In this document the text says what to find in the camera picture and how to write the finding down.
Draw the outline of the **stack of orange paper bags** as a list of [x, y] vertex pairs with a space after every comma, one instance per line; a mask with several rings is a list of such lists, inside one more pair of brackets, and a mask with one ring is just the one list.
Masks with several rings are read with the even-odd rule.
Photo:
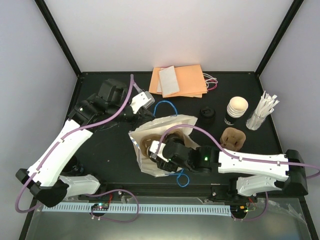
[[210, 91], [200, 64], [175, 67], [175, 75], [179, 91], [170, 95], [164, 95], [159, 81], [159, 72], [164, 67], [154, 67], [149, 84], [149, 92], [162, 95], [163, 98], [189, 97], [202, 98], [203, 94]]

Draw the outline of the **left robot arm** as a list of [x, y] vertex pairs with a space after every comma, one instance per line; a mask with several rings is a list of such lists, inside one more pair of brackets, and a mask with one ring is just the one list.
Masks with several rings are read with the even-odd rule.
[[23, 184], [18, 196], [29, 189], [41, 204], [49, 208], [65, 198], [78, 195], [103, 199], [108, 188], [97, 177], [91, 174], [64, 176], [63, 169], [100, 126], [115, 121], [130, 123], [137, 128], [154, 120], [148, 110], [154, 102], [154, 97], [140, 89], [133, 78], [129, 85], [115, 79], [104, 80], [97, 93], [74, 106], [44, 154], [29, 168], [16, 172], [16, 178]]

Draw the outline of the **jar of straws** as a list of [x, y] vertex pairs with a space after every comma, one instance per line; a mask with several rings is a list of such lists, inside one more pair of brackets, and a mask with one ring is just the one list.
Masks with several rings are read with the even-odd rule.
[[266, 91], [263, 92], [255, 110], [246, 121], [246, 127], [249, 130], [258, 130], [266, 120], [267, 116], [273, 113], [274, 107], [280, 102], [277, 97], [278, 96], [275, 94], [270, 95], [266, 93]]

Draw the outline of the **stack of paper cups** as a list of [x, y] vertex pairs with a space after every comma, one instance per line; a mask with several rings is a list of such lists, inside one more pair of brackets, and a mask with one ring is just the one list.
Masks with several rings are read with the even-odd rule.
[[229, 126], [234, 125], [237, 119], [245, 114], [248, 107], [249, 103], [245, 98], [240, 96], [231, 98], [226, 108], [224, 122]]

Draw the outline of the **black cup on left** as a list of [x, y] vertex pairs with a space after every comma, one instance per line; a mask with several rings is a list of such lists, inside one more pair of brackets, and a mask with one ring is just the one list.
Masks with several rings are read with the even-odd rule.
[[80, 176], [83, 172], [84, 168], [81, 162], [77, 159], [76, 156], [72, 156], [61, 171], [61, 175], [67, 177], [77, 177]]

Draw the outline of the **blue checkered paper bag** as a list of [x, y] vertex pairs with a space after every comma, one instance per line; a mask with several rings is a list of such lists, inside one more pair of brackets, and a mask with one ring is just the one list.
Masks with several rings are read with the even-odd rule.
[[[136, 161], [140, 171], [155, 178], [166, 177], [169, 175], [180, 176], [183, 174], [183, 169], [179, 167], [176, 172], [168, 172], [159, 169], [156, 163], [150, 160], [149, 147], [151, 146], [152, 141], [166, 143], [169, 138], [176, 137], [187, 147], [196, 148], [199, 146], [190, 138], [190, 134], [192, 133], [193, 129], [179, 126], [195, 126], [198, 118], [191, 115], [179, 114], [176, 106], [168, 100], [161, 100], [160, 102], [156, 103], [153, 109], [154, 116], [156, 115], [158, 106], [162, 103], [169, 104], [173, 108], [174, 114], [155, 118], [153, 121], [149, 121], [136, 128], [136, 130], [128, 133], [133, 144], [136, 154]], [[176, 125], [179, 127], [170, 130], [171, 127]]]

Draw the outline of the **stack of black lids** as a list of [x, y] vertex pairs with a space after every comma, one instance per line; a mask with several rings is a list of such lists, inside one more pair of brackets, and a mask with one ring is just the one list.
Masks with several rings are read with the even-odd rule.
[[216, 118], [216, 111], [209, 107], [204, 106], [199, 110], [199, 122], [204, 125], [213, 124]]

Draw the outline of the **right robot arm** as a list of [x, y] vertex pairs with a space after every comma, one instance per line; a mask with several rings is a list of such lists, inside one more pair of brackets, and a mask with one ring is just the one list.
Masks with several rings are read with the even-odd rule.
[[243, 174], [230, 180], [228, 198], [234, 202], [243, 197], [270, 191], [281, 191], [287, 197], [303, 197], [308, 191], [303, 159], [296, 150], [284, 154], [263, 155], [221, 151], [213, 146], [191, 148], [182, 140], [172, 138], [164, 143], [152, 141], [147, 156], [167, 172], [178, 168], [199, 175]]

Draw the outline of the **brown cardboard cup carrier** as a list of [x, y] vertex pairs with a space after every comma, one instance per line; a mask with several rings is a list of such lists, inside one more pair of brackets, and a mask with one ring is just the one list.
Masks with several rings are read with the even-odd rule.
[[233, 127], [227, 127], [220, 137], [220, 145], [224, 149], [234, 152], [238, 152], [243, 147], [245, 141], [245, 133]]

